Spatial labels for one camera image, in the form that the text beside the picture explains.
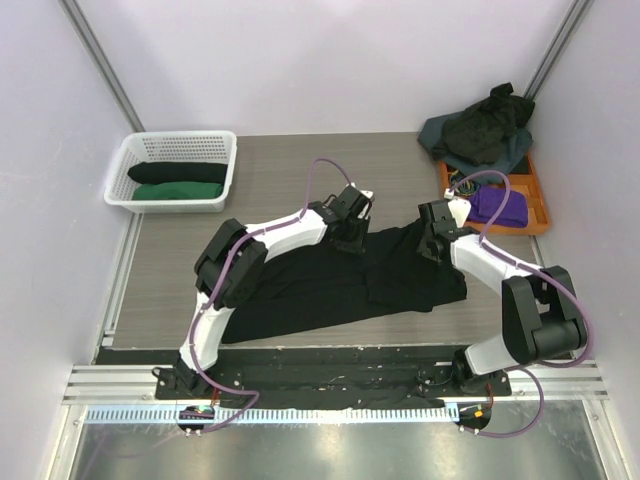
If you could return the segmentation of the black t shirt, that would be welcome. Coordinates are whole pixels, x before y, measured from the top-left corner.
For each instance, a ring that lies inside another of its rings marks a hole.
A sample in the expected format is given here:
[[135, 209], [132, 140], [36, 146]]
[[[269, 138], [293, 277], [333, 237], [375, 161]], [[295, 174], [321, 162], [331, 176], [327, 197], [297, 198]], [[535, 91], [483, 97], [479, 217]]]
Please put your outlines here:
[[419, 254], [422, 232], [421, 222], [414, 221], [367, 234], [361, 256], [322, 242], [269, 261], [251, 298], [231, 315], [223, 343], [429, 313], [466, 299], [459, 270]]
[[223, 184], [228, 166], [221, 163], [142, 162], [128, 169], [128, 177], [139, 184], [171, 182]]

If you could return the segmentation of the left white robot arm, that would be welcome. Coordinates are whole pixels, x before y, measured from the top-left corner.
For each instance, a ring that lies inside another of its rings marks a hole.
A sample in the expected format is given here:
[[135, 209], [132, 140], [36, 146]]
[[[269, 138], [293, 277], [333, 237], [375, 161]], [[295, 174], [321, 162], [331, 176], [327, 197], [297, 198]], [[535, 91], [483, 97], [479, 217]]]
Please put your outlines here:
[[172, 368], [171, 387], [193, 399], [211, 391], [213, 375], [208, 369], [218, 360], [227, 324], [254, 293], [267, 263], [323, 242], [339, 251], [362, 254], [373, 203], [373, 192], [351, 183], [338, 196], [309, 202], [273, 221], [225, 221], [194, 266], [196, 308]]

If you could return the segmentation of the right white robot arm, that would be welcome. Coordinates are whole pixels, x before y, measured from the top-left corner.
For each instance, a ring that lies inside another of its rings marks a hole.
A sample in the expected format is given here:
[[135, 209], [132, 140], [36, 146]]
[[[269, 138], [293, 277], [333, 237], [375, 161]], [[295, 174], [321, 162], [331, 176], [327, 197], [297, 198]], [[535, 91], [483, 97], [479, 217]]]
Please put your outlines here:
[[453, 357], [453, 386], [472, 395], [511, 368], [586, 348], [589, 334], [566, 269], [543, 268], [495, 246], [457, 220], [463, 209], [456, 198], [419, 205], [417, 252], [471, 274], [500, 296], [501, 332]]

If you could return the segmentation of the blue yellow patterned cloth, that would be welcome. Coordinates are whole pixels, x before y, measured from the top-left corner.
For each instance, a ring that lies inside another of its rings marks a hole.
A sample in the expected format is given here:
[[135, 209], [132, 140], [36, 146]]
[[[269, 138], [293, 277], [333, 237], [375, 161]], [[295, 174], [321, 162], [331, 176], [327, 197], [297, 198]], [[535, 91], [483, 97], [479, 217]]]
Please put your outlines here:
[[452, 189], [457, 196], [471, 197], [479, 189], [481, 185], [475, 180], [466, 180], [466, 176], [459, 170], [454, 170], [449, 176], [449, 188]]

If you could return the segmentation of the grey blue shirt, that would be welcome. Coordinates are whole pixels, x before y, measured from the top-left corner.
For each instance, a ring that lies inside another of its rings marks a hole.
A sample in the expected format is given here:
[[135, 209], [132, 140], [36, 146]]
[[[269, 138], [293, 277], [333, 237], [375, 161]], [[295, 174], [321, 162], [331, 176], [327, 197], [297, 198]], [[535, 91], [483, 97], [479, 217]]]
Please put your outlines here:
[[474, 166], [455, 155], [447, 155], [441, 160], [434, 158], [432, 148], [440, 138], [444, 122], [449, 119], [456, 119], [461, 113], [462, 112], [456, 112], [432, 117], [425, 121], [418, 135], [418, 143], [426, 150], [429, 156], [435, 161], [441, 161], [446, 166], [459, 170], [464, 175], [487, 172], [489, 170], [497, 171], [504, 175], [514, 173], [516, 167], [525, 159], [526, 154], [533, 144], [533, 137], [526, 128], [519, 129], [514, 137], [503, 143], [502, 155], [499, 160], [492, 165]]

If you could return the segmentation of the orange compartment tray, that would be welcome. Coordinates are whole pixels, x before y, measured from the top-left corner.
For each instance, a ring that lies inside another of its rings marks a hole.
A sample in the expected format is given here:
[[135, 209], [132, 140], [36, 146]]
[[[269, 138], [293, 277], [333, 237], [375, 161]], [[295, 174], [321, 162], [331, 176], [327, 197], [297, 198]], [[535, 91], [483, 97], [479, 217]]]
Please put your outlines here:
[[548, 209], [539, 184], [530, 153], [526, 154], [526, 173], [508, 175], [513, 190], [522, 194], [528, 207], [528, 225], [524, 228], [492, 225], [488, 233], [496, 235], [535, 236], [545, 233], [551, 226]]

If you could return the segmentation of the dark green crumpled shirt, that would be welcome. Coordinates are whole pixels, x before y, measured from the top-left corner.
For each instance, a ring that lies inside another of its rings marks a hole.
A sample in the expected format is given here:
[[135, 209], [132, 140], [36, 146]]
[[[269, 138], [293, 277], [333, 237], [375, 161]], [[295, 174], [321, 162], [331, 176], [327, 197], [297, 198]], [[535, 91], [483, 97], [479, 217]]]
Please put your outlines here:
[[491, 89], [489, 96], [446, 120], [432, 148], [436, 160], [455, 155], [474, 166], [492, 165], [503, 143], [525, 128], [535, 108], [531, 99], [514, 94], [510, 82]]

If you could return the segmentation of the white plastic basket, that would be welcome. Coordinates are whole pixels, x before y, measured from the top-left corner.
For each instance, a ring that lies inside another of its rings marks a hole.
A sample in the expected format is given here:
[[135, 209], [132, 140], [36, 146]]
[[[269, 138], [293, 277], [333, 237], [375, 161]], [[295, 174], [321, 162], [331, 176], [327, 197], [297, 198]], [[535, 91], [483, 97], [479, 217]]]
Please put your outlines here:
[[[227, 130], [138, 132], [125, 137], [109, 169], [103, 199], [135, 214], [219, 213], [234, 180], [237, 136]], [[139, 183], [128, 170], [140, 163], [198, 162], [226, 167], [221, 194], [214, 199], [136, 201]]]

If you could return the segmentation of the rolled green t shirt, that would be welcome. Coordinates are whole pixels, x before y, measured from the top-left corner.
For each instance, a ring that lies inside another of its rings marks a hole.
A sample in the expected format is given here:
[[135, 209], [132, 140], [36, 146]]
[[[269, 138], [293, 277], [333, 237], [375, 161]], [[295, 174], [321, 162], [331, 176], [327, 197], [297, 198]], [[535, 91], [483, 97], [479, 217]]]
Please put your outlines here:
[[133, 201], [210, 200], [219, 197], [224, 187], [218, 183], [167, 182], [144, 184], [133, 193]]

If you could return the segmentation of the rolled black t shirt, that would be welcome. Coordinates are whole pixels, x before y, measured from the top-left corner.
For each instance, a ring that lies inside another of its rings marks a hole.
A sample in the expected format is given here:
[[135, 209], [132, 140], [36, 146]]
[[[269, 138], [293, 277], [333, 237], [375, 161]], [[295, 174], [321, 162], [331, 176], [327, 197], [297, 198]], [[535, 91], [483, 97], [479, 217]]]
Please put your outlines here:
[[128, 177], [139, 184], [171, 182], [223, 184], [228, 166], [221, 163], [142, 162], [128, 169]]

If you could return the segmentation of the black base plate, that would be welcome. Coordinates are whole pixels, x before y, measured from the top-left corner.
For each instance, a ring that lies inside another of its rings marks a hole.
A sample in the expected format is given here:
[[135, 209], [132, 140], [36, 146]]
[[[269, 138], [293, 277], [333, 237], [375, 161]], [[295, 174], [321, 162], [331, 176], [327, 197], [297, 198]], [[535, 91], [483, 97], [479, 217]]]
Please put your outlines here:
[[508, 397], [503, 372], [458, 379], [460, 345], [224, 348], [207, 375], [220, 391], [180, 365], [175, 350], [103, 348], [101, 366], [142, 365], [156, 379], [158, 400], [212, 400], [240, 408], [256, 390], [261, 409], [343, 410], [438, 408], [447, 397]]

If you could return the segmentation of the right aluminium corner post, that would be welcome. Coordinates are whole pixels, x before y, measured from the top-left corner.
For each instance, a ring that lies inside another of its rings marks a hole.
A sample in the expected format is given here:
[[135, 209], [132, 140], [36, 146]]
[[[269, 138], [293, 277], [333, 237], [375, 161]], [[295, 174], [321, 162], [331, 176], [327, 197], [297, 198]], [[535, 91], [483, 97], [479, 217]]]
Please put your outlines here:
[[571, 2], [569, 9], [564, 15], [560, 26], [555, 32], [534, 75], [524, 91], [525, 98], [536, 101], [593, 3], [593, 0], [574, 0]]

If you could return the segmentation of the aluminium corner post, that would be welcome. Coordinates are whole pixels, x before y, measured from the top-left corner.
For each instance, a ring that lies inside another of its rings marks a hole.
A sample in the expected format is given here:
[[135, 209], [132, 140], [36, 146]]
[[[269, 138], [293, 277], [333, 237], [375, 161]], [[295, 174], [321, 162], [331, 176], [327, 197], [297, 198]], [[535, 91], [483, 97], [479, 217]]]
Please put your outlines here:
[[560, 26], [555, 32], [534, 75], [524, 91], [525, 98], [536, 101], [593, 3], [593, 0], [574, 0], [571, 2], [569, 9], [564, 15]]
[[120, 108], [125, 120], [134, 132], [144, 132], [144, 124], [127, 95], [124, 86], [81, 8], [80, 3], [77, 0], [59, 0], [58, 3], [91, 57], [94, 66], [102, 77], [117, 106]]

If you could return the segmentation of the left aluminium corner post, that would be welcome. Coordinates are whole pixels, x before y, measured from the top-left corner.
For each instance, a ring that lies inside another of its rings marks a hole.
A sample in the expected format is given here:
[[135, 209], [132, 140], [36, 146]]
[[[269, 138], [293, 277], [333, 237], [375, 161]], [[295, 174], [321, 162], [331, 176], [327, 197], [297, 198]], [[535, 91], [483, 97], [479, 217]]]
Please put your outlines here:
[[144, 124], [127, 95], [124, 86], [81, 8], [80, 3], [77, 0], [59, 0], [58, 3], [91, 57], [94, 66], [102, 77], [117, 106], [120, 108], [125, 120], [134, 132], [144, 132]]

